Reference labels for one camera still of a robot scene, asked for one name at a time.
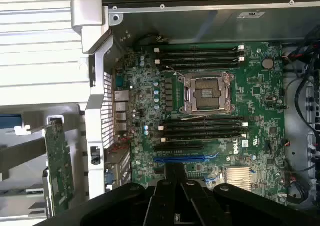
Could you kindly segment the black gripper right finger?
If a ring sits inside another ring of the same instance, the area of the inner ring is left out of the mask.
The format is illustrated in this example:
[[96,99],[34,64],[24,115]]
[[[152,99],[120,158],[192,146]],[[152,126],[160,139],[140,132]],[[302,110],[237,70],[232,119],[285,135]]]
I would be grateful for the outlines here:
[[213,190],[188,179],[185,166],[176,164],[177,185],[182,196],[181,219],[191,225],[319,225],[320,219],[281,205],[231,184]]

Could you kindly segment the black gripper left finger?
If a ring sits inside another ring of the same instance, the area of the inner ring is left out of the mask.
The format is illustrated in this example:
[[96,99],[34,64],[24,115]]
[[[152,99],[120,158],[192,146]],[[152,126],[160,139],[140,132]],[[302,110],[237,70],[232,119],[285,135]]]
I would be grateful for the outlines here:
[[147,188],[125,184],[40,225],[174,225],[177,170],[177,163],[166,163],[165,178]]

